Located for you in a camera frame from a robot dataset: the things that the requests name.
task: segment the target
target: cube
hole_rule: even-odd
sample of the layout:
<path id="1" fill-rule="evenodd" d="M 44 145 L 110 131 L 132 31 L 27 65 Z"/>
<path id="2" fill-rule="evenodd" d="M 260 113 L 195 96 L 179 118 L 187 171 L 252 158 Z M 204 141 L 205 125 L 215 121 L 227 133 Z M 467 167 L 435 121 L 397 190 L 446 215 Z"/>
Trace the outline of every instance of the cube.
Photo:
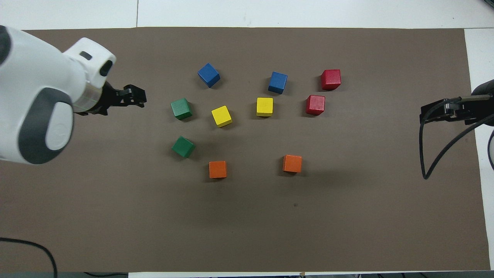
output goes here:
<path id="1" fill-rule="evenodd" d="M 171 109 L 175 118 L 183 120 L 192 116 L 192 110 L 190 109 L 189 102 L 185 98 L 181 98 L 171 103 Z"/>
<path id="2" fill-rule="evenodd" d="M 341 85 L 341 74 L 339 69 L 325 70 L 321 74 L 321 87 L 323 90 L 334 90 Z"/>
<path id="3" fill-rule="evenodd" d="M 307 98 L 305 113 L 312 115 L 320 115 L 324 112 L 324 102 L 326 97 L 323 95 L 310 95 Z"/>
<path id="4" fill-rule="evenodd" d="M 226 106 L 222 106 L 211 111 L 211 114 L 213 114 L 213 118 L 216 123 L 216 126 L 219 128 L 224 127 L 233 122 L 232 117 L 230 116 L 230 112 L 228 112 L 228 108 Z"/>
<path id="5" fill-rule="evenodd" d="M 211 88 L 216 82 L 219 81 L 219 73 L 217 70 L 207 63 L 202 69 L 200 69 L 197 74 L 206 83 L 206 85 Z"/>
<path id="6" fill-rule="evenodd" d="M 282 94 L 287 83 L 288 75 L 274 71 L 271 74 L 268 91 Z"/>
<path id="7" fill-rule="evenodd" d="M 209 177 L 211 179 L 226 178 L 226 161 L 210 161 Z"/>
<path id="8" fill-rule="evenodd" d="M 300 173 L 302 171 L 302 157 L 297 155 L 285 155 L 283 157 L 283 171 Z"/>
<path id="9" fill-rule="evenodd" d="M 171 147 L 172 150 L 185 158 L 189 157 L 195 148 L 196 145 L 194 145 L 194 143 L 190 142 L 188 139 L 182 136 L 180 136 L 175 144 L 173 144 L 173 147 Z"/>
<path id="10" fill-rule="evenodd" d="M 271 117 L 273 116 L 273 98 L 272 97 L 258 97 L 256 116 L 258 117 Z"/>

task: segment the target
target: brown mat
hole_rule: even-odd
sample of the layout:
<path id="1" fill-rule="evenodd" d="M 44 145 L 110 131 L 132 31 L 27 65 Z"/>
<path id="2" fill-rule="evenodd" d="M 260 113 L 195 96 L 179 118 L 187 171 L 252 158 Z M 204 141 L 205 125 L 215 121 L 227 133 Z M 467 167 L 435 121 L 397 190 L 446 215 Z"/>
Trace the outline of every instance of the brown mat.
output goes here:
<path id="1" fill-rule="evenodd" d="M 0 163 L 0 234 L 48 247 L 60 271 L 486 270 L 488 245 L 474 134 L 428 181 L 422 105 L 468 94 L 463 30 L 138 28 L 32 31 L 65 50 L 110 49 L 109 82 L 146 90 L 145 108 L 76 116 L 73 138 L 42 166 Z M 212 89 L 197 76 L 210 62 Z M 339 68 L 342 85 L 321 92 Z M 272 71 L 288 75 L 268 92 Z M 304 112 L 310 94 L 327 110 Z M 259 96 L 274 116 L 255 116 Z M 170 102 L 186 97 L 179 121 Z M 211 110 L 227 105 L 219 129 Z M 464 129 L 426 127 L 427 165 Z M 171 151 L 179 136 L 197 148 Z M 281 171 L 303 156 L 302 173 Z M 228 178 L 208 178 L 226 160 Z M 0 243 L 1 271 L 49 271 L 28 246 Z"/>

